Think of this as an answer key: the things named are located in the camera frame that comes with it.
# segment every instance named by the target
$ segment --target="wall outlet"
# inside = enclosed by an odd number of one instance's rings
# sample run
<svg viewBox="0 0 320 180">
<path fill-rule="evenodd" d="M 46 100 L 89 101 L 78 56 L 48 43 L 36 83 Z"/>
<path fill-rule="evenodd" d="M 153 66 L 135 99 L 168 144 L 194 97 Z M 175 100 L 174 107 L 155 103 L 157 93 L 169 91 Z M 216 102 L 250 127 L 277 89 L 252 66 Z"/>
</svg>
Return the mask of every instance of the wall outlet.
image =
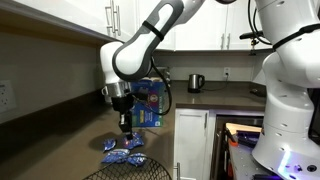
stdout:
<svg viewBox="0 0 320 180">
<path fill-rule="evenodd" d="M 230 68 L 229 67 L 224 67 L 223 68 L 223 77 L 230 77 Z"/>
<path fill-rule="evenodd" d="M 17 107 L 11 82 L 9 80 L 0 81 L 0 113 Z"/>
</svg>

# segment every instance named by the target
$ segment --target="white cabinet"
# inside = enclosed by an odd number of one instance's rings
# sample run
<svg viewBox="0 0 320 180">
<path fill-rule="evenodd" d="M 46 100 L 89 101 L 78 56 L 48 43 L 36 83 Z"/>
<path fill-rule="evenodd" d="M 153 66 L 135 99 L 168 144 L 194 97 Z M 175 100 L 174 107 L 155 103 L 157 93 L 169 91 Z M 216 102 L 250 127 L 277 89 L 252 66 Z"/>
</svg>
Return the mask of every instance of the white cabinet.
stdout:
<svg viewBox="0 0 320 180">
<path fill-rule="evenodd" d="M 250 6 L 251 21 L 253 23 L 253 14 L 256 7 L 255 1 L 251 1 Z M 256 25 L 258 30 L 262 30 L 259 15 L 256 15 Z M 248 1 L 236 1 L 228 5 L 228 17 L 226 22 L 226 39 L 225 50 L 247 50 L 251 49 L 251 39 L 241 40 L 239 37 L 243 33 L 252 32 L 248 21 Z M 271 48 L 269 45 L 265 45 L 259 42 L 255 49 Z"/>
<path fill-rule="evenodd" d="M 135 34 L 136 5 L 136 0 L 109 0 L 106 8 L 108 34 L 124 42 Z"/>
<path fill-rule="evenodd" d="M 226 18 L 226 5 L 205 1 L 186 24 L 176 27 L 176 50 L 222 49 Z"/>
<path fill-rule="evenodd" d="M 136 32 L 136 0 L 15 1 L 121 41 Z"/>
<path fill-rule="evenodd" d="M 152 10 L 158 5 L 160 0 L 137 0 L 137 29 L 148 18 Z M 174 50 L 175 33 L 172 28 L 165 36 L 164 40 L 158 45 L 157 49 Z"/>
<path fill-rule="evenodd" d="M 251 32 L 248 22 L 248 1 L 223 5 L 205 1 L 199 11 L 186 23 L 176 27 L 176 50 L 250 50 L 251 40 L 240 35 Z M 251 1 L 251 16 L 255 1 Z M 256 17 L 257 28 L 261 30 Z M 255 49 L 271 48 L 259 43 Z"/>
<path fill-rule="evenodd" d="M 209 110 L 176 109 L 174 166 L 180 163 L 182 180 L 209 180 L 214 126 Z"/>
</svg>

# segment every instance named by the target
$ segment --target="backsplash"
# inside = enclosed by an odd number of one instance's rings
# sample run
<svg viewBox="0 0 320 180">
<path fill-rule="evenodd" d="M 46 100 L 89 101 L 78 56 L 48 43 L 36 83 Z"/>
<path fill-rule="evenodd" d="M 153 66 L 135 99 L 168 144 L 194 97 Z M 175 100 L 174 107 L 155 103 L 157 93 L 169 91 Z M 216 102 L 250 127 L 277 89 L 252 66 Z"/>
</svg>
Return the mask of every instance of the backsplash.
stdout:
<svg viewBox="0 0 320 180">
<path fill-rule="evenodd" d="M 171 80 L 188 80 L 189 74 L 202 74 L 208 81 L 224 81 L 224 67 L 230 67 L 229 81 L 252 81 L 266 54 L 249 55 L 156 55 L 158 66 L 170 67 Z"/>
<path fill-rule="evenodd" d="M 0 54 L 0 79 L 11 81 L 17 103 L 0 123 L 103 86 L 94 47 L 0 33 Z"/>
</svg>

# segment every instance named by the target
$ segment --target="blue snack bag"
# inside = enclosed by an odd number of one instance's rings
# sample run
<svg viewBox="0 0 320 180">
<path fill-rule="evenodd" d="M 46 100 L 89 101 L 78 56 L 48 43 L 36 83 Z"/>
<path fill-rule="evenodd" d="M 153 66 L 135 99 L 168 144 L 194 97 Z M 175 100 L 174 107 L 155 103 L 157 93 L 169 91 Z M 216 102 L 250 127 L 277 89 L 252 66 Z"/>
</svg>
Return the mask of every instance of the blue snack bag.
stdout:
<svg viewBox="0 0 320 180">
<path fill-rule="evenodd" d="M 123 138 L 123 147 L 126 149 L 133 149 L 138 146 L 143 146 L 142 136 L 137 132 L 132 132 L 133 139 L 128 140 L 127 137 Z"/>
<path fill-rule="evenodd" d="M 103 142 L 103 145 L 104 145 L 104 150 L 103 150 L 103 153 L 105 153 L 106 151 L 109 151 L 111 150 L 112 148 L 114 148 L 117 144 L 117 141 L 115 139 L 106 139 L 104 142 Z"/>
<path fill-rule="evenodd" d="M 136 167 L 139 167 L 139 166 L 142 166 L 144 165 L 144 163 L 146 162 L 147 156 L 145 154 L 142 154 L 142 153 L 136 153 L 136 154 L 132 154 L 128 157 L 127 159 L 127 162 L 136 166 Z"/>
<path fill-rule="evenodd" d="M 126 157 L 130 154 L 128 149 L 115 149 L 110 151 L 106 157 L 101 161 L 102 163 L 124 163 Z"/>
</svg>

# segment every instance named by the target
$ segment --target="wire basket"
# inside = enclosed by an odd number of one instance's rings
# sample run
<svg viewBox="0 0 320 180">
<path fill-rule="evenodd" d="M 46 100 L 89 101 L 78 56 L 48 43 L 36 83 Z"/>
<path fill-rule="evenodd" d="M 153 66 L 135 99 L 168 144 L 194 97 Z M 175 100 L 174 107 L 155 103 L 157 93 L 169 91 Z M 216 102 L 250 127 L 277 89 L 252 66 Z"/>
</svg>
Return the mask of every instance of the wire basket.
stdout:
<svg viewBox="0 0 320 180">
<path fill-rule="evenodd" d="M 138 167 L 128 162 L 108 164 L 85 180 L 171 180 L 168 171 L 160 163 L 144 158 L 145 163 Z"/>
</svg>

